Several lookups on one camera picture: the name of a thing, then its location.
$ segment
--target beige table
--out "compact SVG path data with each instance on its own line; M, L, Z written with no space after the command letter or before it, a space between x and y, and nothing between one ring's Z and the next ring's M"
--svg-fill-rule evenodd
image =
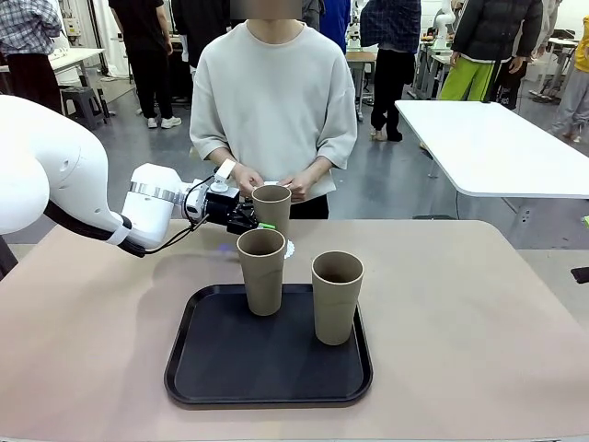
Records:
M139 260L58 227L0 283L0 435L129 442L589 434L589 338L496 229L470 221L306 221L291 229L296 251L285 282L310 281L310 260L323 250L364 260L361 307L375 377L360 402L178 407L163 373L181 313L196 290L240 282L236 254L219 247L236 238L206 227Z

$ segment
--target sleeve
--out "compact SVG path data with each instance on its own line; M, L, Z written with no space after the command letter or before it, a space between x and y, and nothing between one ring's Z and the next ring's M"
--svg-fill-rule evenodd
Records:
M176 24L178 34L188 34L188 27L186 26L186 21L184 19L181 0L172 0L172 15L174 16L174 23Z
M358 136L355 88L348 64L339 52L333 65L325 124L318 139L318 157L325 157L336 168L346 169Z
M535 0L527 9L524 23L522 24L522 38L519 41L517 55L520 57L529 57L532 51L536 49L537 39L542 30L542 17L544 16L544 6L542 0Z
M34 15L37 17L50 37L59 37L62 31L62 20L57 8L50 0L40 0L34 6Z
M452 49L456 52L464 52L472 39L472 35L479 24L480 13L485 0L468 0L464 8L462 18L458 24Z
M214 101L211 78L206 61L206 49L202 53L194 74L192 92L191 141L202 159L219 147L229 148L221 118Z

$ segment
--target tray rim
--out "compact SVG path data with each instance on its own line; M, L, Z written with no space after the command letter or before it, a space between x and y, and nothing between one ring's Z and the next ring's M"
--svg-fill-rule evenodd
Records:
M178 392L175 388L174 379L176 374L178 373L178 366L179 360L181 359L182 349L184 348L184 342L186 340L186 331L188 330L188 325L190 325L192 312L194 311L195 307L198 303L214 294L218 294L220 292L221 287L223 289L230 289L231 291L237 291L238 289L244 290L245 285L243 284L215 284L215 285L207 285L202 289L198 290L194 293L186 303L186 307L184 308L184 312L182 313L182 318L180 320L180 324L178 326L178 332L176 334L176 338L174 339L174 343L172 345L169 358L166 363L166 370L164 371L164 384L166 386L167 394L174 400L179 402L182 405L188 406L202 406L202 405L264 405L264 404L316 404L316 405L325 405L329 403L333 404L352 404L356 401L359 401L366 392L370 389L372 385L372 380L374 376L373 366L372 366L372 359L370 357L370 351L368 348L368 342L366 341L366 335L364 331L364 323L362 320L362 314L360 312L360 306L356 305L356 311L353 317L353 332L356 336L356 342L358 346L358 353L360 356L360 364L362 367L362 371L364 372L364 379L360 384L359 389L354 392L352 395L347 396L345 398L333 399L333 398L322 398L316 400L309 400L309 399L294 399L294 400L208 400L208 401L194 401L186 396L183 396ZM289 292L308 292L309 287L311 284L283 284L283 291Z

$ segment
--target hand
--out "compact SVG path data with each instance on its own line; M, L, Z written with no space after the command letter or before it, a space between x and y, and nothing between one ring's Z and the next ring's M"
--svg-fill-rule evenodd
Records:
M172 40L170 40L169 38L167 38L167 40L166 40L166 52L167 52L167 55L171 55L172 53L174 53L174 47L172 46Z
M452 52L452 56L450 57L450 65L452 67L456 67L456 62L458 61L458 58L460 58L460 52Z
M261 178L260 174L243 164L237 163L233 168L232 174L239 186L241 195L246 198L251 197L251 193L254 192L255 187L261 187L264 185L264 180Z
M524 57L515 57L509 65L509 73L515 74L524 65Z
M293 203L302 203L309 197L311 187L316 184L318 179L309 169L302 171L293 178L287 178L278 183L279 186L286 186L293 193L291 201Z

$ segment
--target black jacket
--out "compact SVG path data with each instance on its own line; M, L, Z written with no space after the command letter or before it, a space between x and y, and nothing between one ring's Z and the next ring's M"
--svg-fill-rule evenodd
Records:
M508 60L521 26L517 55L529 57L542 29L543 13L542 0L468 0L452 49L473 60Z
M199 64L202 50L226 33L229 0L172 0L176 30L188 40L189 64Z

